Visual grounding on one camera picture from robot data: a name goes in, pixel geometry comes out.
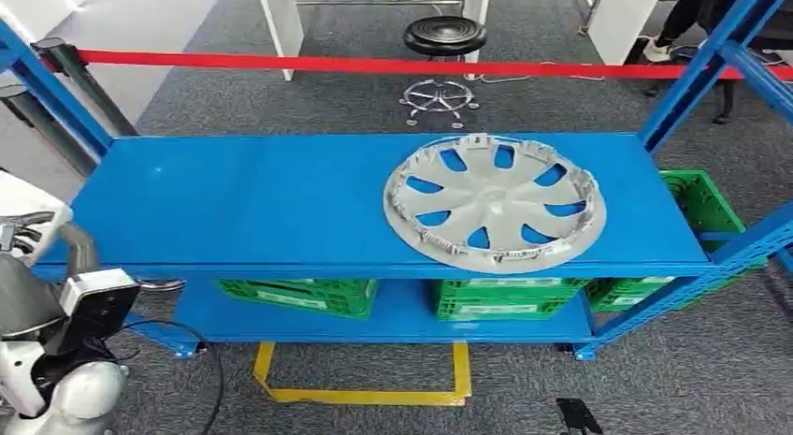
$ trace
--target table leg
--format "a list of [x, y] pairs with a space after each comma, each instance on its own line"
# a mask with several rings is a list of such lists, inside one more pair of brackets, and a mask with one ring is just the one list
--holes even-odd
[[[484, 21], [487, 19], [487, 8], [489, 5], [490, 0], [464, 0], [463, 17], [484, 25]], [[466, 55], [467, 63], [476, 63], [477, 61], [479, 61], [479, 51]]]
[[[260, 0], [267, 17], [267, 27], [279, 56], [297, 56], [303, 45], [303, 24], [296, 0]], [[292, 80], [293, 69], [284, 69], [283, 77]]]

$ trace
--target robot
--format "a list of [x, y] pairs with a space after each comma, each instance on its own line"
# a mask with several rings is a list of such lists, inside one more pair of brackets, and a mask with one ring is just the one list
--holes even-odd
[[[16, 410], [5, 435], [108, 435], [128, 369], [104, 340], [140, 286], [100, 270], [93, 239], [57, 198], [0, 169], [0, 395]], [[30, 267], [58, 239], [62, 283]]]

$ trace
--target shelf board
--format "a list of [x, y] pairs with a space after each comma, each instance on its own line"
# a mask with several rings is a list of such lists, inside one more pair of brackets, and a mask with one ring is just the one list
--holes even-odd
[[331, 316], [228, 297], [211, 282], [188, 283], [174, 319], [210, 341], [569, 343], [592, 340], [583, 292], [547, 320], [439, 321], [427, 281], [381, 282], [371, 316]]
[[[140, 275], [481, 277], [414, 251], [382, 210], [393, 169], [444, 136], [120, 138], [73, 208], [103, 264]], [[505, 136], [554, 146], [593, 173], [606, 200], [598, 241], [534, 276], [684, 276], [713, 266], [635, 135]], [[56, 247], [40, 270], [54, 274], [63, 259]]]

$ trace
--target red rope barrier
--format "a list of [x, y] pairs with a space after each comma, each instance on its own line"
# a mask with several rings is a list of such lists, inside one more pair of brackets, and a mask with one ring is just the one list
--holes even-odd
[[[533, 77], [605, 77], [666, 80], [680, 77], [684, 65], [590, 65], [540, 63], [433, 63], [403, 59], [333, 58], [318, 56], [279, 57], [259, 54], [152, 53], [145, 51], [80, 50], [88, 63], [168, 65], [195, 68], [273, 69], [292, 68], [313, 72], [373, 74], [441, 74]], [[793, 67], [771, 67], [780, 80], [793, 80]], [[729, 68], [721, 77], [737, 80]]]

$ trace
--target black cable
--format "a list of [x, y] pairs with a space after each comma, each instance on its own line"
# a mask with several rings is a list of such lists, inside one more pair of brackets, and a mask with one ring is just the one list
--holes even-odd
[[225, 378], [223, 377], [223, 361], [221, 360], [220, 351], [218, 351], [218, 348], [216, 346], [212, 346], [203, 335], [201, 335], [197, 330], [193, 329], [192, 327], [184, 325], [182, 323], [177, 323], [175, 321], [166, 321], [166, 320], [145, 320], [145, 321], [137, 321], [134, 323], [130, 323], [129, 325], [122, 326], [119, 330], [108, 335], [105, 338], [105, 340], [114, 337], [119, 333], [124, 332], [125, 330], [130, 329], [132, 327], [149, 325], [149, 324], [161, 324], [161, 325], [179, 327], [181, 329], [184, 329], [190, 332], [191, 334], [193, 334], [194, 337], [199, 339], [203, 343], [203, 345], [207, 348], [207, 351], [212, 351], [212, 357], [215, 360], [215, 368], [217, 369], [218, 372], [218, 396], [215, 399], [215, 405], [212, 407], [212, 412], [209, 414], [209, 420], [207, 420], [207, 424], [204, 425], [204, 430], [201, 431], [202, 435], [208, 435], [209, 430], [215, 424], [215, 420], [217, 419], [218, 413], [221, 410], [221, 403], [223, 402], [223, 393], [225, 391]]

